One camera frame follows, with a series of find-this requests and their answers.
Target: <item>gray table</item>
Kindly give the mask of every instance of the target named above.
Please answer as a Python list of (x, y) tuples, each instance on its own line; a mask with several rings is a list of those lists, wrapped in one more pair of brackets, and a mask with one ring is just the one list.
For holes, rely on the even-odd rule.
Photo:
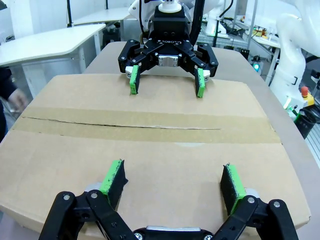
[[(119, 74), (118, 56), (124, 45), (125, 42), (108, 44), (88, 66), (84, 74)], [(301, 240), (318, 239), (320, 170), (307, 144), (264, 80), (239, 52), (214, 48), (214, 53), (219, 62), (214, 78), (247, 84), (268, 116), (272, 127), (278, 133), (300, 180), (312, 214), (310, 222), (298, 230), (299, 238)], [(179, 67), (160, 68), (158, 66), (143, 74), (191, 76)]]

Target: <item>packing tape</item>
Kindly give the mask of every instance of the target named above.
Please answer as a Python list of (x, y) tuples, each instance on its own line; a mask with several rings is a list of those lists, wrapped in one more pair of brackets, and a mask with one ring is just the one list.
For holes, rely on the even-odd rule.
[(280, 143), (266, 118), (28, 107), (12, 127), (42, 134), (148, 142)]

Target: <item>person's hand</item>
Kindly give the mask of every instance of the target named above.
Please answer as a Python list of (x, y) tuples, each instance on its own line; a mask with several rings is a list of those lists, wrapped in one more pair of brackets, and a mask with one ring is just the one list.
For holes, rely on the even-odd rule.
[(9, 103), (13, 104), (14, 108), (19, 112), (23, 112), (29, 102), (26, 95), (20, 89), (16, 89), (8, 98)]

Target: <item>workbench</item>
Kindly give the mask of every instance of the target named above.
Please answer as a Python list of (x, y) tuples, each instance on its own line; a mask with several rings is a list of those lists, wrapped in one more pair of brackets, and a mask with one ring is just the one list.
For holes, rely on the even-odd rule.
[[(118, 74), (120, 72), (118, 56), (124, 45), (125, 42), (108, 44), (92, 61), (84, 74)], [(214, 78), (247, 84), (279, 135), (300, 180), (312, 215), (310, 222), (298, 230), (299, 238), (317, 239), (320, 223), (320, 189), (318, 186), (320, 170), (306, 142), (264, 80), (239, 52), (214, 48), (214, 54), (219, 62)], [(156, 66), (143, 74), (191, 77), (191, 74), (181, 68), (174, 67)]]
[[(39, 61), (60, 61), (61, 59), (79, 59), (78, 71), (82, 73), (86, 66), (86, 50), (83, 44), (94, 36), (95, 53), (101, 51), (99, 31), (106, 27), (105, 24), (92, 24), (85, 26), (62, 28), (33, 34), (6, 42), (0, 46), (0, 67), (14, 67), (21, 65), (24, 70), (27, 84), (32, 97), (54, 77), (47, 77), (49, 69), (44, 69)], [(60, 74), (79, 73), (62, 72)]]

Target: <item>black container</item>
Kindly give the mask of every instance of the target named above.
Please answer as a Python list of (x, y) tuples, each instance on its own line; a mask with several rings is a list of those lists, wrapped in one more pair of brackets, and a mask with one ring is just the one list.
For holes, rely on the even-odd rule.
[(296, 119), (294, 120), (294, 124), (298, 128), (303, 139), (306, 139), (306, 137), (309, 135), (310, 131), (316, 123), (317, 118), (314, 115), (314, 113), (305, 108), (302, 108), (299, 111), (299, 114), (296, 116)]

